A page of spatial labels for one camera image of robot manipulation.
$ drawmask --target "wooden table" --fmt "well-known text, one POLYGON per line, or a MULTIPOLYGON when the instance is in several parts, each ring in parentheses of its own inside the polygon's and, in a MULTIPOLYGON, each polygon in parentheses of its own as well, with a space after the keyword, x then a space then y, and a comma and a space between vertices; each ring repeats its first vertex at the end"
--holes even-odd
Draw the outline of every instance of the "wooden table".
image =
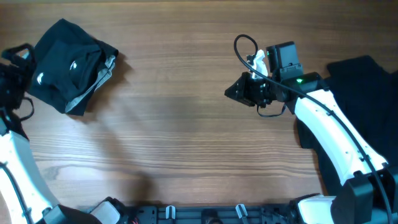
MULTIPOLYGON (((391 72, 396 12, 396 2, 332 0, 5 4, 0 49, 34 44, 65 18, 120 50, 84 117, 34 99, 35 115, 23 123, 64 205, 107 196, 129 205, 288 202, 323 191, 317 157, 300 148, 289 112, 265 119, 224 96, 246 71, 234 38, 249 34, 261 49, 293 40, 305 72, 324 77, 327 63, 364 54, 391 72)), ((242 40, 239 50, 253 46, 242 40)), ((8 223, 4 203, 0 211, 8 223)))

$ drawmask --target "folded cloth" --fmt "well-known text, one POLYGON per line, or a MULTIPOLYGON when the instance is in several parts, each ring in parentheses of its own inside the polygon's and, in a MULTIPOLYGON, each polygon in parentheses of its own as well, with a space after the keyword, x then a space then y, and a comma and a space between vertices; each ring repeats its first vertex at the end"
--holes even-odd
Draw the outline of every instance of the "folded cloth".
POLYGON ((37 68, 29 93, 60 113, 83 115, 87 102, 114 68, 118 50, 65 19, 35 46, 37 68))
MULTIPOLYGON (((377 153, 398 166, 398 73, 387 73, 370 56, 331 63, 327 69, 331 77, 325 81, 342 112, 377 153)), ((331 160, 316 139, 307 140, 314 142, 328 193, 336 195, 341 185, 331 160)))

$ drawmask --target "dark garment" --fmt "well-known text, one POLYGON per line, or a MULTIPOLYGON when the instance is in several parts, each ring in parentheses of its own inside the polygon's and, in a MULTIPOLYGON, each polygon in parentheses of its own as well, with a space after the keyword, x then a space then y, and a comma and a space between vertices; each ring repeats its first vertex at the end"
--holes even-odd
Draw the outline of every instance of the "dark garment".
MULTIPOLYGON (((370 56, 331 63, 327 69, 331 77, 325 81, 342 112, 389 165, 398 166, 397 74, 387 73, 370 56)), ((307 140, 318 154, 328 193, 336 195, 341 185, 331 160, 315 138, 307 140)))
POLYGON ((105 61, 117 56, 114 47, 61 19, 35 46, 37 68, 29 93, 60 113, 83 115, 100 72, 109 69, 105 61))

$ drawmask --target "wood grain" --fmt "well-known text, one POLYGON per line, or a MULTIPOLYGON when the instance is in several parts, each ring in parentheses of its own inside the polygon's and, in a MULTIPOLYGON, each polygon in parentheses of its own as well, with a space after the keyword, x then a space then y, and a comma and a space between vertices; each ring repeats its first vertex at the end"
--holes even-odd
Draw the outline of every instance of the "wood grain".
MULTIPOLYGON (((127 204, 287 202, 322 191, 316 155, 299 147, 295 116, 260 118, 224 96, 246 71, 234 38, 249 34, 260 48, 293 40, 305 71, 323 76, 327 63, 364 54, 391 72, 396 12, 396 2, 371 1, 4 4, 0 49, 34 44, 65 18, 122 54, 84 117, 34 99, 35 115, 23 124, 64 205, 107 196, 127 204)), ((242 40, 239 50, 253 47, 242 40)), ((4 203, 0 215, 9 222, 4 203)))

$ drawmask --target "white logo on garment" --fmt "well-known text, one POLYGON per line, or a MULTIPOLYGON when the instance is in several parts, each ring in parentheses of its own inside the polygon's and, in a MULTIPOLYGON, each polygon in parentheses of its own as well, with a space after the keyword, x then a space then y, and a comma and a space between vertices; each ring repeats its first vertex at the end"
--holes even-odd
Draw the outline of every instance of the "white logo on garment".
POLYGON ((69 70, 72 70, 72 68, 73 68, 73 69, 76 69, 76 67, 77 67, 76 62, 72 62, 72 64, 70 65, 69 70))
POLYGON ((40 73, 39 76, 37 76, 37 82, 39 83, 39 85, 42 84, 42 77, 43 77, 43 73, 40 73))

